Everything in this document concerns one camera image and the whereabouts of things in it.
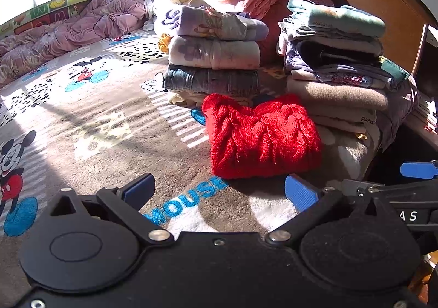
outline teal folded shirt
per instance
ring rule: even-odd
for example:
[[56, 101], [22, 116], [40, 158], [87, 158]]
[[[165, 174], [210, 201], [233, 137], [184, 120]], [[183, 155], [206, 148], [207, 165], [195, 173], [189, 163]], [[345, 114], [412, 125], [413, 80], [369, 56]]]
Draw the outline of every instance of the teal folded shirt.
[[379, 62], [380, 69], [389, 73], [394, 78], [396, 84], [400, 84], [400, 82], [409, 78], [408, 72], [386, 57], [379, 57]]
[[292, 11], [293, 18], [311, 28], [335, 28], [376, 38], [385, 33], [385, 23], [381, 19], [352, 6], [328, 7], [306, 0], [289, 0], [287, 8]]

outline blue shoe print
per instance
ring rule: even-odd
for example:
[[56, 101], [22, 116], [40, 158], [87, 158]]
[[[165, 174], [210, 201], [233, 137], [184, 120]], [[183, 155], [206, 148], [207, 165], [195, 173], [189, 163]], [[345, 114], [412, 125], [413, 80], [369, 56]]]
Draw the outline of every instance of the blue shoe print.
[[195, 109], [192, 109], [192, 111], [190, 112], [190, 115], [198, 123], [205, 126], [205, 116], [204, 116], [204, 114], [202, 114], [202, 110], [200, 108], [196, 107]]
[[21, 77], [21, 81], [25, 82], [26, 80], [29, 80], [29, 79], [32, 79], [32, 78], [36, 78], [39, 75], [41, 75], [42, 73], [44, 73], [46, 70], [48, 70], [48, 69], [49, 69], [49, 67], [43, 67], [43, 68], [37, 69], [37, 70], [35, 70], [35, 71], [31, 72], [31, 73], [28, 73], [28, 74], [22, 76]]
[[101, 81], [104, 81], [106, 78], [108, 78], [108, 75], [108, 71], [100, 71], [99, 73], [93, 74], [91, 76], [90, 82], [100, 83]]
[[122, 39], [120, 39], [118, 41], [111, 42], [109, 45], [110, 46], [114, 46], [116, 44], [121, 44], [123, 42], [134, 41], [135, 39], [139, 39], [139, 38], [141, 38], [141, 36], [131, 36], [131, 37], [128, 37], [128, 38], [122, 38]]
[[69, 85], [65, 87], [66, 92], [72, 92], [73, 90], [79, 89], [81, 86], [83, 86], [85, 82], [71, 82]]
[[3, 230], [8, 236], [23, 235], [34, 223], [38, 202], [35, 197], [29, 196], [17, 203], [15, 210], [7, 213]]

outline brown folded fleece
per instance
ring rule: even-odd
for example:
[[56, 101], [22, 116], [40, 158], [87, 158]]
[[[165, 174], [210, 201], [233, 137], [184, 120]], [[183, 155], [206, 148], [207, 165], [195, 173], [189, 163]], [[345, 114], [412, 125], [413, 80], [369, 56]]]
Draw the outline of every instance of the brown folded fleece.
[[303, 103], [319, 102], [382, 111], [388, 108], [388, 99], [381, 90], [351, 85], [307, 82], [294, 80], [289, 76], [287, 78], [287, 92], [296, 94]]

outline cartoon hand print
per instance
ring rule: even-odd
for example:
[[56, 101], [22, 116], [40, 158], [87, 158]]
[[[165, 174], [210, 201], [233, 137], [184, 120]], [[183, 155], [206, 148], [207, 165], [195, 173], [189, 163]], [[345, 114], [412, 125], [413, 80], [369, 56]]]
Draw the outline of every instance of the cartoon hand print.
[[142, 84], [142, 89], [150, 92], [166, 92], [167, 89], [163, 88], [163, 73], [157, 73], [154, 79], [146, 80]]

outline white cloth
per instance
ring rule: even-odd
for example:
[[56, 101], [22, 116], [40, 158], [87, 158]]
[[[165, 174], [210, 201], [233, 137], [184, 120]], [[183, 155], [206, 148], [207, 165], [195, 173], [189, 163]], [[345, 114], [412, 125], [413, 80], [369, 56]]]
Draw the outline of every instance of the white cloth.
[[189, 67], [254, 70], [260, 66], [260, 50], [253, 41], [175, 36], [169, 43], [169, 61]]

